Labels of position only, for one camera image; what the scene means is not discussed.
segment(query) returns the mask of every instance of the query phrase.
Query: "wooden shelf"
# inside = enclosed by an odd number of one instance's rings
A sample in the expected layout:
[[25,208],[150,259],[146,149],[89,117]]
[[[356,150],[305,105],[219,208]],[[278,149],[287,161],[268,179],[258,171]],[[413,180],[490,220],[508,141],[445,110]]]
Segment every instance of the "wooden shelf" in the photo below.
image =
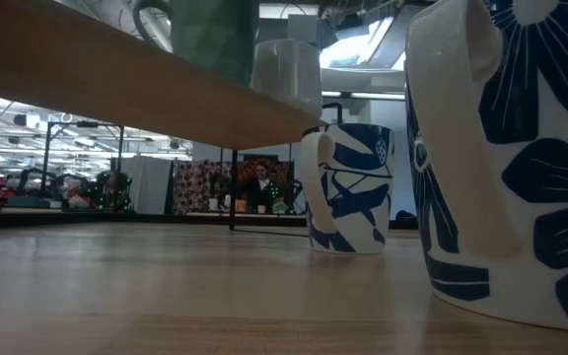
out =
[[52,0],[0,0],[0,97],[239,150],[321,125]]

